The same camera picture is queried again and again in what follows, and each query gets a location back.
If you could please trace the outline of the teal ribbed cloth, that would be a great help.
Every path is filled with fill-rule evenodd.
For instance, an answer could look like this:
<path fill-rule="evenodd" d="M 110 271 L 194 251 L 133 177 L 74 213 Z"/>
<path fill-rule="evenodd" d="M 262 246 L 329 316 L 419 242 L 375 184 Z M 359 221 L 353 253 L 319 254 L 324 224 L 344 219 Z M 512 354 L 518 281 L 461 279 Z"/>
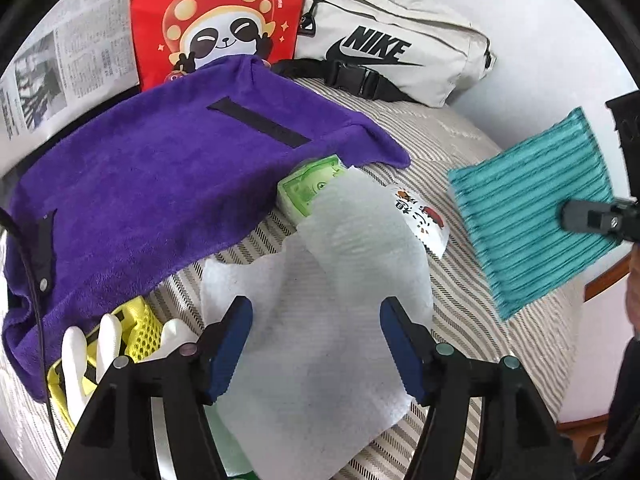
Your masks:
<path fill-rule="evenodd" d="M 450 170 L 448 180 L 502 320 L 572 280 L 618 244 L 613 237 L 561 226 L 568 200 L 614 198 L 581 108 L 491 159 Z"/>

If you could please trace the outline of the white tissue sheet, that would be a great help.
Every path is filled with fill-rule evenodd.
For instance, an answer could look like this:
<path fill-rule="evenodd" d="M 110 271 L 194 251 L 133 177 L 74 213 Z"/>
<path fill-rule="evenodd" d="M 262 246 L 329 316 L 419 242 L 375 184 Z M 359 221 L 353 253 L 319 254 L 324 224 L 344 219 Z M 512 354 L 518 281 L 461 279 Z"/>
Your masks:
<path fill-rule="evenodd" d="M 217 410 L 260 478 L 331 478 L 408 412 L 380 307 L 396 297 L 430 325 L 433 298 L 425 248 L 395 204 L 352 168 L 316 196 L 280 252 L 204 264 L 206 323 L 236 297 L 253 306 Z"/>

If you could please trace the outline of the yellow and white glove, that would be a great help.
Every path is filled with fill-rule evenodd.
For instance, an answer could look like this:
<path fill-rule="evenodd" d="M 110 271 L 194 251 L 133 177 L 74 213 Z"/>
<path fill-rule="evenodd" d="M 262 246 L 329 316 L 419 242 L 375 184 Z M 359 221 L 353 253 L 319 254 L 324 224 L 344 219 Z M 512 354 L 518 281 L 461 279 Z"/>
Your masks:
<path fill-rule="evenodd" d="M 93 391 L 112 363 L 126 356 L 132 362 L 163 359 L 182 344 L 198 340 L 185 322 L 161 323 L 141 297 L 102 316 L 84 334 L 72 326 L 65 331 L 61 359 L 48 371 L 51 400 L 66 425 L 74 428 Z"/>

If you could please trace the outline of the small white printed packet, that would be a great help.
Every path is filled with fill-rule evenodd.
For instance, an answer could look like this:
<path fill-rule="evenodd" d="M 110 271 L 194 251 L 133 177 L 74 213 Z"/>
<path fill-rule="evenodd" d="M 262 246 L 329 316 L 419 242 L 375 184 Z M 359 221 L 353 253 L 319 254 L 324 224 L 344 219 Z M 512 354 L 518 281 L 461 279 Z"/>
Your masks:
<path fill-rule="evenodd" d="M 429 252 L 441 259 L 445 255 L 450 235 L 446 217 L 411 188 L 397 184 L 389 184 L 387 188 L 409 229 Z"/>

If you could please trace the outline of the green tissue pack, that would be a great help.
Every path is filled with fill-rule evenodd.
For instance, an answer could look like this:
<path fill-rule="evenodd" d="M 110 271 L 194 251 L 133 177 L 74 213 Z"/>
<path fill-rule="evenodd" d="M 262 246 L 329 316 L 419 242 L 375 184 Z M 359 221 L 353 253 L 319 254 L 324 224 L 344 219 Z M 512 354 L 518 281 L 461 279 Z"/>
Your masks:
<path fill-rule="evenodd" d="M 311 214 L 311 203 L 322 188 L 345 170 L 337 155 L 306 162 L 278 183 L 278 208 L 297 226 Z"/>

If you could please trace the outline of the white Nike waist bag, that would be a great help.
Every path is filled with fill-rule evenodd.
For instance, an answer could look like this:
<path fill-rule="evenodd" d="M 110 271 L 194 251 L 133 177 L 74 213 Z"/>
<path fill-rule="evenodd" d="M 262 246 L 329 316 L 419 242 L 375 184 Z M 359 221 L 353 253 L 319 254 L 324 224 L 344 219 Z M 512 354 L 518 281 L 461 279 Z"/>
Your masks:
<path fill-rule="evenodd" d="M 305 0 L 294 56 L 272 68 L 363 99 L 441 107 L 495 60 L 484 32 L 434 0 Z"/>

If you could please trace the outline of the folded newspaper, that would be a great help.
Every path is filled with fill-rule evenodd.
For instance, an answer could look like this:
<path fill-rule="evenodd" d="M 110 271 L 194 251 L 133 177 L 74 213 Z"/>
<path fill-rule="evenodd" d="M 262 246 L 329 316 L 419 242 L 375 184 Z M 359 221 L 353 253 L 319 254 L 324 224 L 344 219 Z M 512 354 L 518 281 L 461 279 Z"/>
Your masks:
<path fill-rule="evenodd" d="M 1 172 L 139 83 L 129 0 L 60 0 L 1 77 Z"/>

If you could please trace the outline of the red panda paper bag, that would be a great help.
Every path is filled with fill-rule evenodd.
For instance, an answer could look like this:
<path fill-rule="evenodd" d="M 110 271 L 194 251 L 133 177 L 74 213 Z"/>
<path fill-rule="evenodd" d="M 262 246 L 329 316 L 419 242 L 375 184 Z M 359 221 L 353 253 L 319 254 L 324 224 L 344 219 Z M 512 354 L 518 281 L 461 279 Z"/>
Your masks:
<path fill-rule="evenodd" d="M 195 72 L 216 58 L 292 58 L 304 0 L 130 0 L 144 90 Z"/>

